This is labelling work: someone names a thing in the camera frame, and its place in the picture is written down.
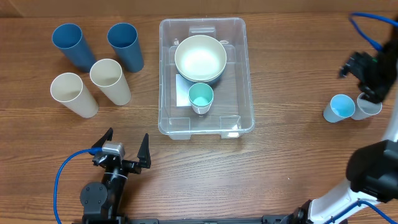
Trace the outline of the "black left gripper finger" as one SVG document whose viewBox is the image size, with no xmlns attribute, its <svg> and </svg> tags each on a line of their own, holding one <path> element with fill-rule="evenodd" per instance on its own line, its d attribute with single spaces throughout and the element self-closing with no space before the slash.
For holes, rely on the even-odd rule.
<svg viewBox="0 0 398 224">
<path fill-rule="evenodd" d="M 102 148 L 106 141 L 111 141 L 113 137 L 113 129 L 109 128 L 107 132 L 93 145 L 92 148 Z"/>
<path fill-rule="evenodd" d="M 150 169 L 151 158 L 149 151 L 149 134 L 146 133 L 144 139 L 142 140 L 140 149 L 137 153 L 137 158 L 139 159 L 139 166 L 141 168 Z"/>
</svg>

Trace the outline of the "light blue small cup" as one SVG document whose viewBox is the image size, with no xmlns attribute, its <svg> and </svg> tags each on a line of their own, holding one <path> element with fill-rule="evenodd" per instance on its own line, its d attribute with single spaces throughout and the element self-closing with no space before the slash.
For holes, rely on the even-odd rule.
<svg viewBox="0 0 398 224">
<path fill-rule="evenodd" d="M 354 115 L 356 106 L 347 95 L 335 95 L 323 111 L 323 117 L 329 123 L 336 123 Z"/>
</svg>

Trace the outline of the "pink small cup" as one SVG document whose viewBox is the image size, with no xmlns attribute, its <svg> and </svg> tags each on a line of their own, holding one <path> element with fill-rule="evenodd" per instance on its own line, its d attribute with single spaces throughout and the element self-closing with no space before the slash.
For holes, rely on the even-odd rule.
<svg viewBox="0 0 398 224">
<path fill-rule="evenodd" d="M 200 102 L 199 104 L 191 102 L 193 111 L 199 115 L 206 114 L 210 110 L 211 104 L 212 102 Z"/>
</svg>

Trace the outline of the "green small cup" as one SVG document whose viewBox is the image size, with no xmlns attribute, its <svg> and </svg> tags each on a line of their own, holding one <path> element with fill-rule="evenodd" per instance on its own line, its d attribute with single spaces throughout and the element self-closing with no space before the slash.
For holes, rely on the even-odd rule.
<svg viewBox="0 0 398 224">
<path fill-rule="evenodd" d="M 214 100 L 214 91 L 206 83 L 196 83 L 188 91 L 188 99 L 197 107 L 206 107 Z"/>
</svg>

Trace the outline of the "cream bowl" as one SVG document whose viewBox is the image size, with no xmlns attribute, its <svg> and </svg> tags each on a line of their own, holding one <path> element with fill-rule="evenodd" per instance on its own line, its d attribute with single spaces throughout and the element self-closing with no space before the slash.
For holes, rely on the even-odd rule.
<svg viewBox="0 0 398 224">
<path fill-rule="evenodd" d="M 207 83 L 212 85 L 217 83 L 224 74 L 226 67 L 221 68 L 177 68 L 178 73 L 192 83 Z"/>
<path fill-rule="evenodd" d="M 177 68 L 226 67 L 227 54 L 222 44 L 208 35 L 193 35 L 183 40 L 175 51 Z"/>
</svg>

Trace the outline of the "cream bowl front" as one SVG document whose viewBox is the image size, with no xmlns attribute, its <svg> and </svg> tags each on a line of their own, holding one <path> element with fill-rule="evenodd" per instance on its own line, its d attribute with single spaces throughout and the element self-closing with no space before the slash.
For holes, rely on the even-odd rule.
<svg viewBox="0 0 398 224">
<path fill-rule="evenodd" d="M 175 51 L 177 68 L 226 67 L 227 54 L 222 44 L 208 35 L 193 35 L 183 40 Z"/>
</svg>

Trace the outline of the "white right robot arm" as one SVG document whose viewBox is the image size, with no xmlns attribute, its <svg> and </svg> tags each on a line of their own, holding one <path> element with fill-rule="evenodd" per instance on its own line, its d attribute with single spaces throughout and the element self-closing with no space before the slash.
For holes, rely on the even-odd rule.
<svg viewBox="0 0 398 224">
<path fill-rule="evenodd" d="M 339 76 L 352 73 L 365 101 L 381 103 L 397 82 L 397 40 L 384 44 L 375 57 L 353 53 Z M 380 142 L 356 150 L 348 161 L 346 178 L 324 196 L 308 200 L 282 223 L 343 223 L 356 212 L 397 198 L 397 110 L 394 109 Z"/>
</svg>

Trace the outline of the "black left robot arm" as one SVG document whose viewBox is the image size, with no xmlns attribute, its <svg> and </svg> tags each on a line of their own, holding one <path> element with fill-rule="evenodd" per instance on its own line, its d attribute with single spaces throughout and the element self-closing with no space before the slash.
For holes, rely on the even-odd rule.
<svg viewBox="0 0 398 224">
<path fill-rule="evenodd" d="M 100 182 L 90 182 L 80 193 L 83 205 L 83 223 L 129 223 L 127 215 L 119 212 L 124 186 L 129 174 L 140 174 L 142 169 L 151 167 L 149 152 L 149 135 L 142 140 L 137 153 L 138 161 L 124 158 L 124 144 L 112 141 L 113 129 L 107 132 L 92 145 L 93 165 L 104 169 Z"/>
</svg>

